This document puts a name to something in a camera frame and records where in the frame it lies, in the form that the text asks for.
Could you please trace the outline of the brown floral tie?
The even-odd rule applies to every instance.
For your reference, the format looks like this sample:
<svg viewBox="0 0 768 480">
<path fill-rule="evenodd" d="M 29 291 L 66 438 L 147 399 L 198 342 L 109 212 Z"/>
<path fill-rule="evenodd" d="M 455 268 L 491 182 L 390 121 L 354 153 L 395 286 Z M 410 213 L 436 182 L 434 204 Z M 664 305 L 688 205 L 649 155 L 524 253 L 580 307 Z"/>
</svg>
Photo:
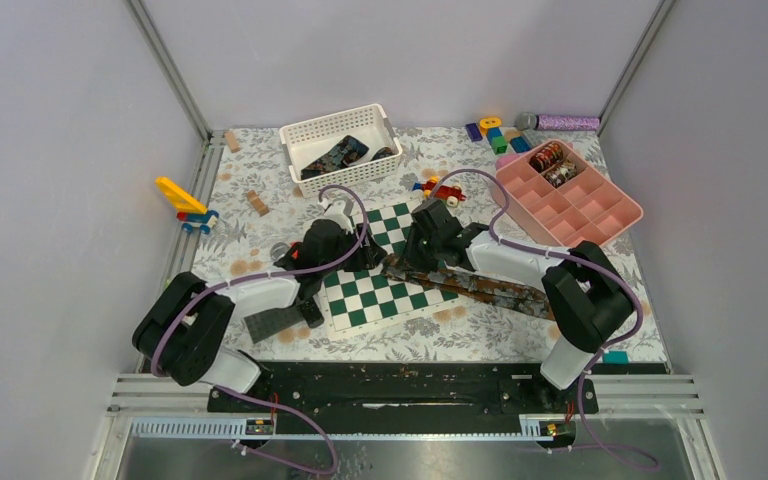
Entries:
<svg viewBox="0 0 768 480">
<path fill-rule="evenodd" d="M 480 303 L 554 321 L 545 293 L 536 287 L 480 276 L 466 271 L 439 268 L 430 273 L 413 269 L 397 254 L 382 261 L 381 273 L 391 280 L 416 284 L 466 296 Z"/>
</svg>

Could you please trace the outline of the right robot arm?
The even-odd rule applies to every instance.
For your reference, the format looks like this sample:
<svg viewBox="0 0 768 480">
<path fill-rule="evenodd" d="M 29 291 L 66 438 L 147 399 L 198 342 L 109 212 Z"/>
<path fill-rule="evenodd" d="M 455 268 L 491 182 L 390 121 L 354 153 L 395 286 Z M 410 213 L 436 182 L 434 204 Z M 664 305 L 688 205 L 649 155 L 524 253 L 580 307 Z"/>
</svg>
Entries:
<svg viewBox="0 0 768 480">
<path fill-rule="evenodd" d="M 402 259 L 430 277 L 446 266 L 457 275 L 504 279 L 545 294 L 561 336 L 542 362 L 533 396 L 549 412 L 572 400 L 572 384 L 628 317 L 642 312 L 639 299 L 597 244 L 582 241 L 572 249 L 552 250 L 505 240 L 489 226 L 462 225 L 439 199 L 412 211 Z"/>
</svg>

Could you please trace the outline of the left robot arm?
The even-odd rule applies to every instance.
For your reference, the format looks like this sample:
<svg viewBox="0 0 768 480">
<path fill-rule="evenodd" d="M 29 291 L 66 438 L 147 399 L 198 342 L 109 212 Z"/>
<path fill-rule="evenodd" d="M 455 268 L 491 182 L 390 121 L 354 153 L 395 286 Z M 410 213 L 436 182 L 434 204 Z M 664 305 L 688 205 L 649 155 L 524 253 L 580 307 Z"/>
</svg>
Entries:
<svg viewBox="0 0 768 480">
<path fill-rule="evenodd" d="M 381 264 L 386 251 L 362 223 L 346 227 L 316 220 L 273 266 L 210 286 L 191 272 L 177 274 L 132 335 L 133 347 L 151 360 L 156 375 L 180 386 L 205 383 L 231 389 L 248 411 L 269 401 L 270 385 L 250 355 L 224 347 L 233 314 L 276 320 L 308 315 L 325 278 L 336 271 L 359 272 Z"/>
</svg>

